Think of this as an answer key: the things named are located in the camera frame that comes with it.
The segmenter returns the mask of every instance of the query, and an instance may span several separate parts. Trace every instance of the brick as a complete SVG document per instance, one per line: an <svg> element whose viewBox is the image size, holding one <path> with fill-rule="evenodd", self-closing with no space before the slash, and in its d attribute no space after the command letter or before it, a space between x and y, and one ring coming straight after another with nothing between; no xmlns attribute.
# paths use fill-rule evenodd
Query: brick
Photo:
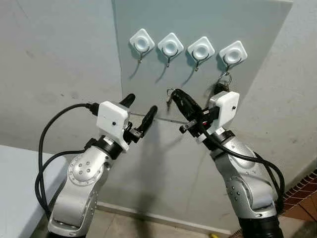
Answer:
<svg viewBox="0 0 317 238"><path fill-rule="evenodd" d="M285 195L288 197L291 197L293 194L294 194L293 192L287 191L287 193Z"/></svg>
<svg viewBox="0 0 317 238"><path fill-rule="evenodd" d="M285 203L284 203L284 209L285 209L285 210L289 210L289 209L291 209L292 207L294 207L294 205L292 205L292 204L287 204L287 203L285 204Z"/></svg>
<svg viewBox="0 0 317 238"><path fill-rule="evenodd" d="M311 174L309 175L309 177L311 177L312 179L316 179L316 178L317 178L317 174L311 173Z"/></svg>
<svg viewBox="0 0 317 238"><path fill-rule="evenodd" d="M302 191L315 192L317 191L317 184L309 183L302 188Z"/></svg>
<svg viewBox="0 0 317 238"><path fill-rule="evenodd" d="M313 180L313 178L310 178L309 176L306 176L304 179L305 179L307 182L310 182L310 181Z"/></svg>
<svg viewBox="0 0 317 238"><path fill-rule="evenodd" d="M297 193L294 193L292 197L306 198L311 194L312 194L312 192L299 191Z"/></svg>
<svg viewBox="0 0 317 238"><path fill-rule="evenodd" d="M306 181L305 179L302 179L300 183L303 185L306 185L306 184L308 184L308 181Z"/></svg>
<svg viewBox="0 0 317 238"><path fill-rule="evenodd" d="M290 198L285 200L285 203L296 205L297 203L299 203L301 201L302 201L301 198L290 197Z"/></svg>
<svg viewBox="0 0 317 238"><path fill-rule="evenodd" d="M290 190L289 190L289 192L291 192L291 193L295 193L295 192L298 192L299 190L298 189L296 189L296 188L291 188Z"/></svg>

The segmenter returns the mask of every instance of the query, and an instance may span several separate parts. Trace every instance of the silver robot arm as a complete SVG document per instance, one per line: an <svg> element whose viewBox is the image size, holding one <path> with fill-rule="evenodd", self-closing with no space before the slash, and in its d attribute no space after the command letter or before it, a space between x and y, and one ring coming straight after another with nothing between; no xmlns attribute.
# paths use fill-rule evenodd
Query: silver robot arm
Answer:
<svg viewBox="0 0 317 238"><path fill-rule="evenodd" d="M277 190L278 201L284 190L283 175L275 165L263 160L239 141L230 130L222 128L234 118L239 94L222 91L210 99L207 108L202 109L184 91L171 90L173 91L167 102L173 100L189 121L180 127L180 131L189 131L197 138L198 143L203 143L211 151L211 157L224 179L244 238L283 238L277 219L273 188L262 173L260 164L265 164L269 173L271 171L268 165L274 166L279 172L281 186Z"/></svg>
<svg viewBox="0 0 317 238"><path fill-rule="evenodd" d="M55 202L48 229L63 237L85 236L98 193L106 182L114 160L104 150L92 146L70 163L64 188Z"/></svg>
<svg viewBox="0 0 317 238"><path fill-rule="evenodd" d="M216 133L221 136L221 131L225 132L220 128ZM238 154L256 157L236 136L224 141L223 146ZM276 215L273 189L267 176L262 173L260 164L236 158L219 149L212 151L211 157L224 179L237 217L257 219Z"/></svg>
<svg viewBox="0 0 317 238"><path fill-rule="evenodd" d="M48 230L53 237L84 237L97 207L98 193L121 152L138 142L150 128L157 107L151 107L138 128L129 122L128 107L135 96L129 95L119 104L109 101L97 105L100 139L76 156L69 164L66 183L51 213Z"/></svg>

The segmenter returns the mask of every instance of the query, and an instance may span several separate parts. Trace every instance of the white wall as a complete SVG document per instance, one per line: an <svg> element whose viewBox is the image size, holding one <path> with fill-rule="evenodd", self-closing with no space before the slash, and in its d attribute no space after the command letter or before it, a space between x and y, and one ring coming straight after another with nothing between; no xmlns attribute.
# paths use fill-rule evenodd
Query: white wall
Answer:
<svg viewBox="0 0 317 238"><path fill-rule="evenodd" d="M241 140L283 171L286 182L316 159L317 2L298 0L232 124ZM64 107L120 98L110 0L0 2L0 144L37 149ZM46 152L80 149L97 135L76 110L49 131ZM203 146L156 121L119 158L101 200L234 231L222 179Z"/></svg>

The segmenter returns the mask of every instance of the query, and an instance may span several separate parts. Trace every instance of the black cable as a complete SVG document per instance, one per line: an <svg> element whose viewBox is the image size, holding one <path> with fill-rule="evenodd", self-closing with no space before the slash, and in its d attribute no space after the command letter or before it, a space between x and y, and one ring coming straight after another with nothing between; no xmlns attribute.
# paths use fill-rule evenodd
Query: black cable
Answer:
<svg viewBox="0 0 317 238"><path fill-rule="evenodd" d="M44 209L45 211L45 214L47 216L47 218L49 219L50 218L50 215L51 215L51 212L50 210L48 210L44 203L43 203L43 198L41 197L41 194L40 194L40 190L39 190L39 183L40 183L40 174L43 174L44 173L44 170L46 169L46 167L56 158L60 157L60 156L64 156L64 155L70 155L70 154L81 154L81 153L84 153L86 150L72 150L72 151L63 151L63 152L59 152L53 156L51 156L44 164L43 164L43 167L42 167L42 170L39 171L38 175L36 176L36 179L35 179L35 195L36 195L36 198L39 202L39 204L41 205L41 207Z"/></svg>
<svg viewBox="0 0 317 238"><path fill-rule="evenodd" d="M40 190L41 190L41 196L42 196L42 202L43 204L42 207L44 208L44 210L47 212L49 211L49 207L47 204L47 199L46 199L46 194L45 194L45 187L44 187L44 180L43 180L43 143L44 143L44 138L45 135L47 133L47 131L49 130L50 126L54 123L54 121L56 121L61 115L63 115L64 113L66 113L67 111L74 109L74 108L80 108L80 107L85 107L90 109L90 107L92 106L92 104L89 103L80 103L80 104L75 104L72 105L70 107L65 108L64 110L60 111L59 113L57 113L50 121L49 123L45 126L41 137L40 137L40 142L39 142L39 157L38 157L38 165L39 165L39 183L40 183Z"/></svg>
<svg viewBox="0 0 317 238"><path fill-rule="evenodd" d="M271 163L270 161L267 161L267 160L264 160L259 154L255 153L256 157L250 157L250 156L246 156L246 155L241 155L241 154L238 154L226 147L224 147L223 145L221 145L216 139L214 139L208 132L207 130L205 129L205 127L203 126L203 123L200 121L198 122L198 126L199 128L202 130L203 134L209 139L212 141L213 144L215 144L215 146L228 153L229 155L232 155L234 157L237 157L239 159L242 159L242 160L246 160L246 161L251 161L251 162L255 162L255 163L260 163L260 164L263 164L265 166L265 168L269 168L267 169L267 172L274 184L274 187L276 189L276 192L277 192L277 195L278 195L278 206L277 206L277 212L280 213L281 210L283 209L283 194L285 192L285 180L284 180L284 176L282 174L282 172L279 170L279 168ZM270 170L270 168L272 168L278 175L278 178L279 178L279 183L280 183L280 186L278 187L277 185L277 182L275 180L275 177L272 173L272 171Z"/></svg>

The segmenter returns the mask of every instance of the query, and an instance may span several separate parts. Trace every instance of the floor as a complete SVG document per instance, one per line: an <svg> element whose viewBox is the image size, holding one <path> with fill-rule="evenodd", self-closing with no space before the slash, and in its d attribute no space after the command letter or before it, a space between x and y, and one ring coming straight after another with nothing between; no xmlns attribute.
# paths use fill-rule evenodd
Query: floor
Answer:
<svg viewBox="0 0 317 238"><path fill-rule="evenodd" d="M47 236L47 221L42 219L31 238ZM86 238L208 238L191 232L154 222L96 210Z"/></svg>
<svg viewBox="0 0 317 238"><path fill-rule="evenodd" d="M317 224L280 217L284 238L317 238ZM47 236L43 218L31 238ZM208 235L96 210L87 238L209 238Z"/></svg>

